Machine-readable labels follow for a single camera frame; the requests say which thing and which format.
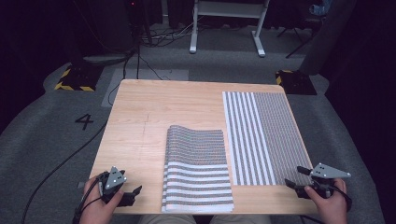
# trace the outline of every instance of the light wood tabletop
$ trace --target light wood tabletop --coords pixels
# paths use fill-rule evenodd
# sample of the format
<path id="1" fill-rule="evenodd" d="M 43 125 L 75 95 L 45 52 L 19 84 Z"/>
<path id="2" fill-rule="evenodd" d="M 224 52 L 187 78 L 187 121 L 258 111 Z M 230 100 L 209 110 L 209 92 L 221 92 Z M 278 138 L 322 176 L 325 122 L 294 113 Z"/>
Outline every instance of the light wood tabletop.
<path id="1" fill-rule="evenodd" d="M 222 130 L 231 172 L 223 91 L 282 92 L 277 85 L 216 82 L 123 80 L 112 107 L 91 177 L 111 166 L 125 170 L 125 192 L 142 185 L 134 206 L 116 213 L 160 214 L 167 130 L 181 125 L 194 130 Z M 233 214 L 315 214 L 311 200 L 297 198 L 286 186 L 232 184 Z"/>

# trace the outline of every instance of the white metal frame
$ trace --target white metal frame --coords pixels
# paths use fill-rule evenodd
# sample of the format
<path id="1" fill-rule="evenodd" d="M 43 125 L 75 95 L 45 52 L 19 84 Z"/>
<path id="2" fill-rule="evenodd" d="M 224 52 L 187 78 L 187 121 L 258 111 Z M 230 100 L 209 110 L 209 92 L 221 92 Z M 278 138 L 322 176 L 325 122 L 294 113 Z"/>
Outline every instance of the white metal frame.
<path id="1" fill-rule="evenodd" d="M 195 0 L 190 53 L 196 53 L 197 51 L 198 16 L 205 15 L 259 19 L 257 30 L 252 31 L 251 33 L 259 56 L 264 57 L 265 51 L 262 47 L 262 42 L 260 41 L 260 32 L 262 31 L 262 23 L 264 22 L 265 14 L 267 12 L 268 3 L 269 0 L 266 0 L 264 4 L 206 2 Z"/>

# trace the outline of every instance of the person's left hand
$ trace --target person's left hand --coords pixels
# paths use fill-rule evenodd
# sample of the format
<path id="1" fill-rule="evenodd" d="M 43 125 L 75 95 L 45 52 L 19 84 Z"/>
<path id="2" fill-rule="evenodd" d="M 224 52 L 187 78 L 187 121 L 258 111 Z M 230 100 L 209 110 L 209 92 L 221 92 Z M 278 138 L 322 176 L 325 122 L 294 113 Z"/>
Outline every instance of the person's left hand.
<path id="1" fill-rule="evenodd" d="M 91 178 L 90 180 L 85 183 L 84 187 L 84 194 L 88 191 L 90 186 L 95 181 L 95 177 Z M 90 195 L 87 198 L 87 201 L 84 203 L 85 207 L 88 203 L 95 201 L 88 205 L 85 210 L 82 212 L 80 224 L 107 224 L 110 222 L 111 217 L 113 216 L 114 209 L 116 209 L 117 205 L 122 199 L 123 191 L 119 190 L 114 197 L 106 204 L 100 198 L 99 187 L 96 184 L 93 187 Z"/>

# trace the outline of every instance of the gray and white striped cloth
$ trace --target gray and white striped cloth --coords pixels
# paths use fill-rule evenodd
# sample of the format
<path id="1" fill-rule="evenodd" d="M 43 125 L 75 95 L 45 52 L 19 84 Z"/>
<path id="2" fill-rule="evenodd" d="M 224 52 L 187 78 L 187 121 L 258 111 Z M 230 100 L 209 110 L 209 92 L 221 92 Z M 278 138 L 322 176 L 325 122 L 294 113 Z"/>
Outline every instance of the gray and white striped cloth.
<path id="1" fill-rule="evenodd" d="M 162 211 L 227 213 L 232 210 L 222 130 L 195 131 L 172 125 L 166 141 Z"/>
<path id="2" fill-rule="evenodd" d="M 310 183 L 304 143 L 282 93 L 223 92 L 235 185 Z"/>

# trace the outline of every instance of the black number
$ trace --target black number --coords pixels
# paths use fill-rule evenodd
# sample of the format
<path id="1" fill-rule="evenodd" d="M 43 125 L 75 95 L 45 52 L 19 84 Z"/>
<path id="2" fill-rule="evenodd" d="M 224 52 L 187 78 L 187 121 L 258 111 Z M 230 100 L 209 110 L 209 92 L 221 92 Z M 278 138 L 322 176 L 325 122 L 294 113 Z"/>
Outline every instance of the black number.
<path id="1" fill-rule="evenodd" d="M 90 120 L 90 118 L 91 118 L 91 115 L 86 114 L 86 115 L 82 116 L 81 118 L 76 119 L 76 123 L 84 123 L 84 127 L 82 128 L 82 130 L 85 131 L 85 129 L 87 128 L 87 125 L 89 123 L 93 123 L 93 120 Z"/>

